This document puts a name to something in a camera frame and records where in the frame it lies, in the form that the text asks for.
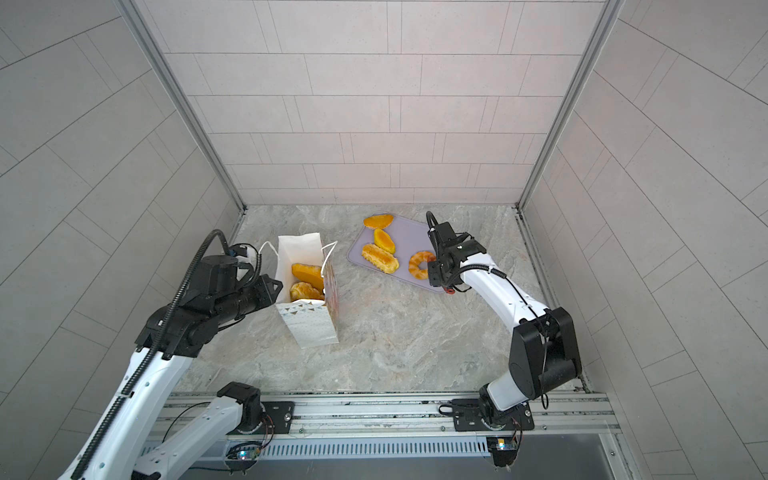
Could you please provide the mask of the striped long bread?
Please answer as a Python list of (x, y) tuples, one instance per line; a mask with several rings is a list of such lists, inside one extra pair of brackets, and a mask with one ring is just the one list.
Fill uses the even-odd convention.
[(292, 302), (298, 300), (325, 300), (322, 291), (308, 282), (297, 282), (293, 284), (290, 288), (289, 295)]

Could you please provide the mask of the white cartoon paper bag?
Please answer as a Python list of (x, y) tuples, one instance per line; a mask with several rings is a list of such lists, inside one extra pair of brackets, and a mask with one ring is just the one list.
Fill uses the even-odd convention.
[(283, 284), (276, 308), (298, 345), (303, 348), (338, 342), (335, 317), (338, 296), (331, 255), (334, 242), (324, 245), (318, 233), (280, 236), (264, 242), (277, 258), (275, 279)]

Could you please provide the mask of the ring shaped donut bread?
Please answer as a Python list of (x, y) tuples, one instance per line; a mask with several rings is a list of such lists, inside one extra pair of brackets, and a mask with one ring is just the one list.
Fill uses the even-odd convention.
[(417, 252), (409, 259), (408, 271), (416, 280), (427, 280), (428, 264), (435, 260), (436, 256), (431, 251)]

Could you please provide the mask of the orange pointed oval bread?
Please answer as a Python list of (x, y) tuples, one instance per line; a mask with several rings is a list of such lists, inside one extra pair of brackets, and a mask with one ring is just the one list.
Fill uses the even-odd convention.
[(319, 291), (324, 290), (324, 278), (320, 266), (294, 263), (291, 265), (291, 271), (298, 281), (308, 283)]

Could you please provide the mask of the yellow ridged long bread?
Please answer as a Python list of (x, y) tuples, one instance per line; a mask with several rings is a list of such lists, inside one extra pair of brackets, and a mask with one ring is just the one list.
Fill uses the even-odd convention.
[(375, 244), (365, 244), (362, 247), (361, 255), (366, 261), (386, 274), (393, 274), (399, 269), (397, 258)]

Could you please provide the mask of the yellow orange oval bread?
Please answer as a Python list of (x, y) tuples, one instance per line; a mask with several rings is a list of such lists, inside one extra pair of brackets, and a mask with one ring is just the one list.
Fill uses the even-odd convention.
[(374, 244), (391, 255), (396, 253), (396, 245), (384, 229), (374, 230)]

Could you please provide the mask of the orange bread top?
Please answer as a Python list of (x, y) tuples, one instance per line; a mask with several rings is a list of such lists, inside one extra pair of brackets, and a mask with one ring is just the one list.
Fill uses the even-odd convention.
[(367, 217), (363, 220), (365, 227), (370, 229), (386, 229), (394, 221), (394, 216), (391, 214), (380, 214)]

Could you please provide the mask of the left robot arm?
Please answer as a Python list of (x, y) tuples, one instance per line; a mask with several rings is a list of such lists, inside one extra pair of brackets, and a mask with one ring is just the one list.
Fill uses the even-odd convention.
[(190, 423), (140, 455), (166, 400), (203, 346), (225, 328), (276, 303), (282, 282), (214, 255), (194, 262), (173, 301), (157, 310), (136, 340), (125, 377), (65, 479), (178, 479), (230, 432), (273, 432), (258, 388), (222, 387)]

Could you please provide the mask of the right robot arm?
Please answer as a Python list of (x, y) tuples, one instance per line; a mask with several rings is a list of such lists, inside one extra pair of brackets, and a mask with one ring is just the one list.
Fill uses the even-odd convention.
[(430, 285), (448, 294), (475, 291), (511, 331), (507, 370), (480, 388), (477, 407), (488, 427), (502, 428), (523, 404), (581, 375), (574, 321), (564, 308), (551, 309), (522, 290), (472, 235), (432, 212), (426, 221), (436, 254), (427, 263)]

